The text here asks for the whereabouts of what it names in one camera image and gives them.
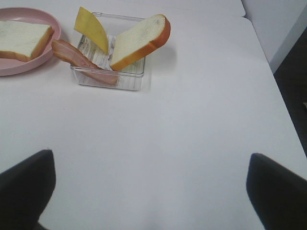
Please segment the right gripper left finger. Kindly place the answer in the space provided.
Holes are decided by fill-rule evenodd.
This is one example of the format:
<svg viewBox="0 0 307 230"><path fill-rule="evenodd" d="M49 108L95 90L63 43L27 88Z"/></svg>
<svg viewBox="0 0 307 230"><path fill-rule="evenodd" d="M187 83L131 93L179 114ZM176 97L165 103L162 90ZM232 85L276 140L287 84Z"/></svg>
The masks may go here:
<svg viewBox="0 0 307 230"><path fill-rule="evenodd" d="M39 218L56 185L54 155L41 150L0 174L0 228L44 230Z"/></svg>

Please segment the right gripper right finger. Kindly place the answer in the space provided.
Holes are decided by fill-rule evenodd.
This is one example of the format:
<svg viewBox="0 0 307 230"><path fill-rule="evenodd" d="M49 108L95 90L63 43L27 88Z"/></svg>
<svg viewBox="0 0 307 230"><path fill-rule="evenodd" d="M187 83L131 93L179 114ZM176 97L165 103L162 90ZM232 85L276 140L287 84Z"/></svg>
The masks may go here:
<svg viewBox="0 0 307 230"><path fill-rule="evenodd" d="M307 181L261 153L251 154L247 194L266 230L307 228Z"/></svg>

